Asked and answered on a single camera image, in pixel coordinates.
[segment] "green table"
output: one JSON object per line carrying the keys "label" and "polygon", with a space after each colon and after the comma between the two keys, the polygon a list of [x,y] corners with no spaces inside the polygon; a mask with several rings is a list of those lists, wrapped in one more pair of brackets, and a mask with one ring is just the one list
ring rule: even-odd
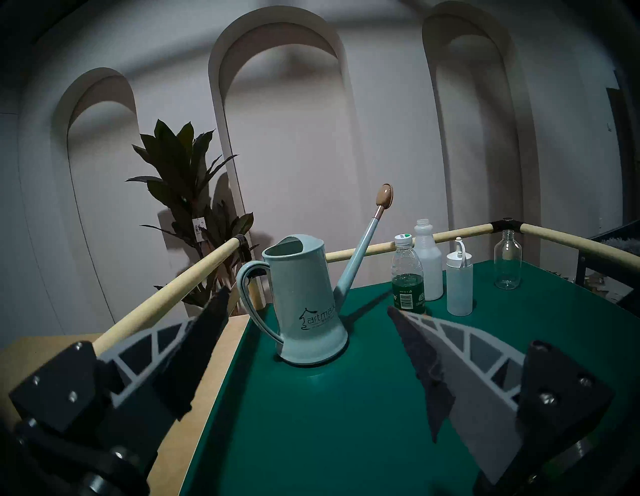
{"label": "green table", "polygon": [[[556,345],[616,391],[597,432],[624,416],[640,380],[640,320],[587,290],[523,264],[522,284],[492,284],[474,267],[476,307],[428,314],[485,330],[526,352]],[[196,449],[181,494],[468,495],[478,468],[445,422],[431,441],[424,391],[387,316],[390,283],[353,289],[341,316],[349,346],[328,364],[292,367],[250,323]],[[272,307],[264,311],[276,326]]]}

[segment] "watering can handle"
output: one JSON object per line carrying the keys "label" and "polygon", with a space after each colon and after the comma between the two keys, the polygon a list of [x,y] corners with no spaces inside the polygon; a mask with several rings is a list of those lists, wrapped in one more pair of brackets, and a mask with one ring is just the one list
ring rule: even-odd
{"label": "watering can handle", "polygon": [[260,329],[265,331],[277,342],[283,344],[284,340],[279,334],[275,333],[269,328],[269,326],[267,326],[267,324],[264,323],[264,321],[260,318],[260,315],[258,315],[256,309],[253,307],[251,298],[249,298],[249,292],[245,283],[248,282],[251,277],[256,277],[259,275],[256,274],[256,272],[258,272],[258,269],[266,269],[268,271],[271,271],[269,264],[267,262],[262,262],[261,260],[251,260],[250,262],[247,262],[242,267],[240,267],[237,275],[237,288],[240,293],[240,299],[244,303],[244,307],[246,308],[247,312],[249,312],[249,315],[251,316],[253,322],[255,322],[255,324]]}

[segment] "black pipe connector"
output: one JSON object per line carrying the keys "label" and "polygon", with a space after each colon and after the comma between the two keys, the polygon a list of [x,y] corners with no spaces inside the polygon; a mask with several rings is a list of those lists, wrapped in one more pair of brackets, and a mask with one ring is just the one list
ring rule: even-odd
{"label": "black pipe connector", "polygon": [[523,223],[519,220],[513,220],[511,217],[505,217],[500,220],[491,222],[493,226],[493,232],[502,232],[504,230],[512,230],[520,232],[520,226]]}

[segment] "watering can spout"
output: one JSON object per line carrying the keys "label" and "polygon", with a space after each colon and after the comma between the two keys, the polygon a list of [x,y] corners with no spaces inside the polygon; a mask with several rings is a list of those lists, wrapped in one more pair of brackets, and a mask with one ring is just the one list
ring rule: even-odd
{"label": "watering can spout", "polygon": [[340,312],[347,293],[351,289],[351,285],[353,284],[353,280],[356,277],[356,273],[358,272],[360,263],[362,263],[362,259],[364,258],[365,252],[367,251],[369,243],[371,242],[371,237],[373,236],[373,233],[376,230],[376,226],[378,226],[378,222],[382,217],[382,212],[384,212],[391,206],[391,202],[393,201],[393,199],[394,189],[390,184],[383,184],[382,188],[380,188],[380,190],[378,191],[378,195],[376,196],[376,205],[378,206],[378,210],[373,216],[373,219],[371,219],[367,230],[358,243],[358,246],[356,246],[355,250],[353,251],[353,255],[349,259],[349,263],[344,269],[344,272],[338,280],[338,284],[333,290],[335,309],[338,312]]}

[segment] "clear glass bottle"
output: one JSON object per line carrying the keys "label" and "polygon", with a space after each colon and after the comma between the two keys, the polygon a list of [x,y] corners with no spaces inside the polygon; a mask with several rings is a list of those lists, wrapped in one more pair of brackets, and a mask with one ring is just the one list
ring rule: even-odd
{"label": "clear glass bottle", "polygon": [[506,229],[493,249],[493,283],[500,289],[515,289],[520,285],[522,247],[515,233]]}

